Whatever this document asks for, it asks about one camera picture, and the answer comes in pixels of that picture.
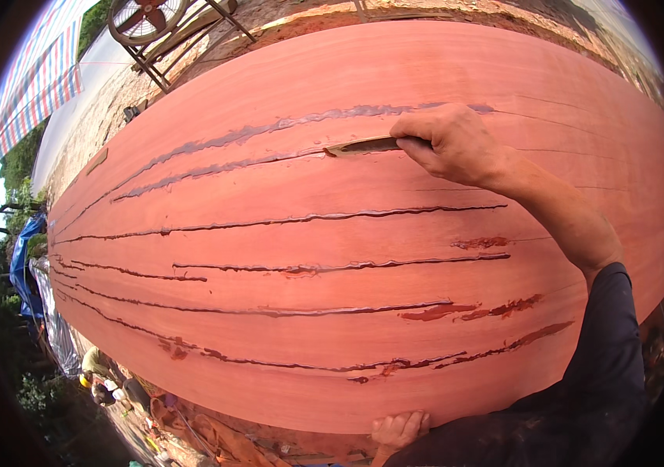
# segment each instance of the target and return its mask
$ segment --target wood grain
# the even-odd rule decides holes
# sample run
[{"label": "wood grain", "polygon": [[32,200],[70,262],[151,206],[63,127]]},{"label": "wood grain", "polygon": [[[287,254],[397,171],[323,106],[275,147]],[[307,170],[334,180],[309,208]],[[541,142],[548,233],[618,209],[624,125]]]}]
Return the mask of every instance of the wood grain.
[{"label": "wood grain", "polygon": [[444,102],[599,206],[643,320],[664,296],[664,113],[575,52],[422,21],[279,42],[132,121],[51,210],[60,311],[177,396],[293,430],[440,425],[549,386],[586,291],[540,224],[402,151],[322,152]]}]

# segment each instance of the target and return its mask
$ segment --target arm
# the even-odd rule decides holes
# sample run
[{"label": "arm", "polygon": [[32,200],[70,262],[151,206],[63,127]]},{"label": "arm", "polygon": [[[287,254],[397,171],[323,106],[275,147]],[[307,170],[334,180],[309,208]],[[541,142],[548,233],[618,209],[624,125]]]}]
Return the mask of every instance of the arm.
[{"label": "arm", "polygon": [[390,134],[431,175],[484,188],[524,206],[581,270],[589,290],[601,269],[622,261],[620,240],[604,215],[574,187],[498,144],[468,107],[444,105],[404,115]]}]

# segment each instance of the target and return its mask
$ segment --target hand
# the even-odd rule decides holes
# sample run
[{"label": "hand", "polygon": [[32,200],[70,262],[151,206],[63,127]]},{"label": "hand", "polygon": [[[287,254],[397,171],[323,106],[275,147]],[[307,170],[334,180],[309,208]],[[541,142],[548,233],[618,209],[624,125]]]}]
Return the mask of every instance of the hand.
[{"label": "hand", "polygon": [[[480,188],[490,189],[517,159],[495,141],[474,110],[461,104],[405,114],[389,134],[432,176]],[[430,141],[433,148],[412,136]]]},{"label": "hand", "polygon": [[379,443],[377,455],[391,456],[425,435],[429,428],[430,414],[422,410],[405,412],[374,420],[371,438]]}]

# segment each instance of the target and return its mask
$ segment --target dark shirt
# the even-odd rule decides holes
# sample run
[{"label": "dark shirt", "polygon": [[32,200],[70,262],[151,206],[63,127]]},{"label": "dark shirt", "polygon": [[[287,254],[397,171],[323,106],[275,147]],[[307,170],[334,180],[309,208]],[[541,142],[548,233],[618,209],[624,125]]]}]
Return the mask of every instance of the dark shirt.
[{"label": "dark shirt", "polygon": [[610,465],[646,408],[630,278],[613,263],[594,280],[579,343],[549,388],[507,409],[434,428],[389,458],[398,465]]}]

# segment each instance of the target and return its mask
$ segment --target wooden plank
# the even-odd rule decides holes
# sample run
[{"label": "wooden plank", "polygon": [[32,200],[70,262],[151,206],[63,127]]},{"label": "wooden plank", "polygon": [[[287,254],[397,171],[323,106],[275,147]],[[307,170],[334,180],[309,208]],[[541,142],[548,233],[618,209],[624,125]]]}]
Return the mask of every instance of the wooden plank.
[{"label": "wooden plank", "polygon": [[424,21],[253,51],[123,128],[49,215],[59,310],[177,396],[292,430],[440,425],[549,386],[586,290],[537,221],[401,151],[322,151],[442,102],[599,206],[643,320],[664,296],[664,113],[575,52]]}]

